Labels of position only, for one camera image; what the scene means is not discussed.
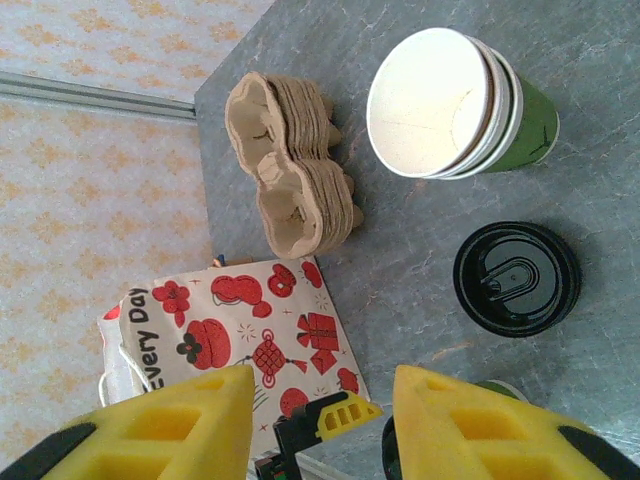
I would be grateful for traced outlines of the black cup lid stack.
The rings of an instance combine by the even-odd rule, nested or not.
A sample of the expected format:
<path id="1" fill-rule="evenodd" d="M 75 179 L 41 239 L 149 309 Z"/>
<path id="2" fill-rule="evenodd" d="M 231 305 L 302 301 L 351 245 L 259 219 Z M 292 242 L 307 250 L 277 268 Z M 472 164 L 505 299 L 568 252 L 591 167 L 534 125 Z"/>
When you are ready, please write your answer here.
<path id="1" fill-rule="evenodd" d="M 567 317 L 579 298 L 582 272 L 575 253 L 552 230 L 502 221 L 463 242 L 452 278 L 471 320 L 493 334 L 523 338 Z"/>

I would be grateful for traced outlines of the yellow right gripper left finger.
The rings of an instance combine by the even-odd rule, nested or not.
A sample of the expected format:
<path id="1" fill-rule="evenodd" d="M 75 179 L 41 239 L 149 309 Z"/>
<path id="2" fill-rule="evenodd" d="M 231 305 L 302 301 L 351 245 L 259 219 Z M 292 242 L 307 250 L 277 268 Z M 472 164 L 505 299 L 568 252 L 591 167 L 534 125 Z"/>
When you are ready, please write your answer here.
<path id="1" fill-rule="evenodd" d="M 254 373 L 231 366 L 78 417 L 0 480 L 246 480 Z"/>

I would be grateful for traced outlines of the brown pulp cup carrier stack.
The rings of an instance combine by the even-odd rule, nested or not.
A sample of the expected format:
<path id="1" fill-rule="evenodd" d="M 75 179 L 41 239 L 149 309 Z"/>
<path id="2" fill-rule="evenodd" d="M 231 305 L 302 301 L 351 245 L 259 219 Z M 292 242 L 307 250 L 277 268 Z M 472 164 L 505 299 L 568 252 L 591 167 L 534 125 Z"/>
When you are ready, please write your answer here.
<path id="1" fill-rule="evenodd" d="M 272 252 L 282 259 L 340 246 L 364 215 L 354 181 L 330 155 L 341 141 L 333 103 L 306 79 L 246 74 L 232 89 L 225 124 Z"/>

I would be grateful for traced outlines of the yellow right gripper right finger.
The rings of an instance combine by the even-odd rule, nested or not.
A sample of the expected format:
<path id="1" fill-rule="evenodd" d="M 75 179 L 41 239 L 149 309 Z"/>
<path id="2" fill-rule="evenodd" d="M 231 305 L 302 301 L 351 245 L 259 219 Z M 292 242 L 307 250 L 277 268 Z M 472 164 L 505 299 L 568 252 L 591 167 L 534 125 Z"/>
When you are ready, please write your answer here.
<path id="1" fill-rule="evenodd" d="M 397 367 L 393 420 L 402 480 L 640 480 L 583 423 L 420 367 Z"/>

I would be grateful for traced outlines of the red white printed paper bag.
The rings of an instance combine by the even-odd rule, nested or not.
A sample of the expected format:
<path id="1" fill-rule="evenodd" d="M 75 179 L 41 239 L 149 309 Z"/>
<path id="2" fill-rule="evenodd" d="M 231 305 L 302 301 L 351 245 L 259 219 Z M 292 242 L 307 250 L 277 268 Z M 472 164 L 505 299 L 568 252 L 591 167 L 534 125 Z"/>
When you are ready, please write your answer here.
<path id="1" fill-rule="evenodd" d="M 369 396 L 316 260 L 211 267 L 131 288 L 98 321 L 103 405 L 245 364 L 254 371 L 252 456 L 282 415 L 335 392 Z"/>

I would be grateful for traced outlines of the aluminium frame post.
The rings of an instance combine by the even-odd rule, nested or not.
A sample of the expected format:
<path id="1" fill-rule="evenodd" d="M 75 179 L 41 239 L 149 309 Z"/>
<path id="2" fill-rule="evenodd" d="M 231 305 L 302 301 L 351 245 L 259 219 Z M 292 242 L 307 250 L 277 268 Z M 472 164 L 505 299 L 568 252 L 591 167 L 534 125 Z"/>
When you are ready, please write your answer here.
<path id="1" fill-rule="evenodd" d="M 195 120 L 193 103 L 0 71 L 0 95 Z"/>

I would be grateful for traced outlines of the green paper cup stack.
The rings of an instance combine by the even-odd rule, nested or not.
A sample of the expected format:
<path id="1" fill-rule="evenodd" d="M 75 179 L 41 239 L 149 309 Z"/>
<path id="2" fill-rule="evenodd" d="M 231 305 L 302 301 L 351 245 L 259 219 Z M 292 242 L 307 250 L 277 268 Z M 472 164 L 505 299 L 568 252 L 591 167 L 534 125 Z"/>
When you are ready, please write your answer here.
<path id="1" fill-rule="evenodd" d="M 461 180 L 545 159 L 560 133 L 553 102 L 482 41 L 429 28 L 396 45 L 371 84 L 366 125 L 390 171 Z"/>

